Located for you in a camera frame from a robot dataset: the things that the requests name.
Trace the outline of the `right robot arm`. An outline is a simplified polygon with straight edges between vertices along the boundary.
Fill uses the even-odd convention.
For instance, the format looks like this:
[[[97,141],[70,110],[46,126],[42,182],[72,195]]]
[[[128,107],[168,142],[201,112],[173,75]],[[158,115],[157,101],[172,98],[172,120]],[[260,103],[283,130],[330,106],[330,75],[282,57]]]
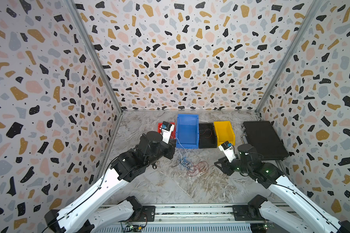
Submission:
[[[290,233],[350,233],[350,222],[340,221],[304,195],[274,164],[261,160],[261,154],[250,144],[235,148],[230,142],[221,144],[224,157],[215,162],[225,175],[235,172],[250,177],[278,197],[296,216],[278,208],[267,198],[256,195],[248,202],[248,215],[276,223]]]

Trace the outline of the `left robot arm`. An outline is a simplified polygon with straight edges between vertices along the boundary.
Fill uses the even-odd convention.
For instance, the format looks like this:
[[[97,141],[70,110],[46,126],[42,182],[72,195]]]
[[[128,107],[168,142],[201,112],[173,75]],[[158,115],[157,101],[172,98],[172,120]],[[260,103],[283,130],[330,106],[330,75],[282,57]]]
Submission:
[[[134,196],[113,207],[100,207],[149,166],[155,167],[160,158],[171,160],[175,149],[175,139],[165,141],[155,131],[142,134],[139,144],[113,159],[102,178],[84,194],[60,210],[50,210],[45,215],[46,229],[54,233],[96,233],[111,224],[141,217],[143,206]]]

